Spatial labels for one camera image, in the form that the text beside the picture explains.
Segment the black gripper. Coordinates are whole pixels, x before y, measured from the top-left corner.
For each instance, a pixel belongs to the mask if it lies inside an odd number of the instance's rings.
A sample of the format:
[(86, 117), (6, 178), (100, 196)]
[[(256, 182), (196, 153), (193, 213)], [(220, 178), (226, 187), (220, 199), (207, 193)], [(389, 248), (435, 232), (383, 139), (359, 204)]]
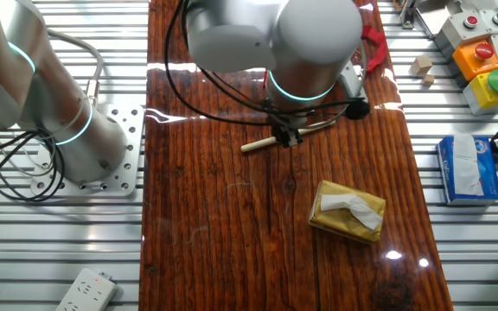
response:
[(303, 141), (298, 133), (307, 125), (308, 118), (294, 114), (279, 114), (277, 111), (268, 113), (268, 120), (272, 127), (272, 135), (278, 139), (278, 144), (283, 148), (290, 148)]

